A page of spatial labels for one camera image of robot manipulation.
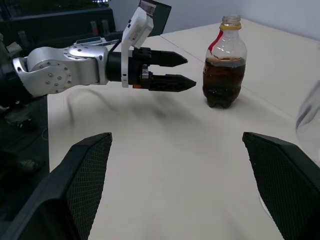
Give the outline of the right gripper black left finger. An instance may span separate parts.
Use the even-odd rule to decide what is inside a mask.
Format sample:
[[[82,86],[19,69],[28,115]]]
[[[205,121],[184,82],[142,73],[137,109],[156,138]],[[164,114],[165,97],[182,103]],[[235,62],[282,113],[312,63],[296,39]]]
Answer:
[[[2,240],[86,240],[104,189],[112,145],[109,132],[74,144],[35,188]]]

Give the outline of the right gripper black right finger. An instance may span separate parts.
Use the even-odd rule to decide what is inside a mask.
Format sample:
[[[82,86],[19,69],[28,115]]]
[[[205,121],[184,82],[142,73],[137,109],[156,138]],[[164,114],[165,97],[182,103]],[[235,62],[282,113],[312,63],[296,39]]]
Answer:
[[[320,168],[295,144],[244,132],[259,195],[285,240],[320,238]]]

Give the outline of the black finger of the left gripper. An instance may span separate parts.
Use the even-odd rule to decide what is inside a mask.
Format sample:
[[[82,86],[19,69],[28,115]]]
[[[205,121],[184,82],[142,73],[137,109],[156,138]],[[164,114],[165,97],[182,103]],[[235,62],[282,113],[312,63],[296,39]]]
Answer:
[[[183,75],[153,75],[149,82],[148,90],[155,92],[182,92],[195,86],[195,81]]]
[[[186,64],[188,60],[182,55],[173,51],[151,50],[151,65],[161,67],[176,67]]]

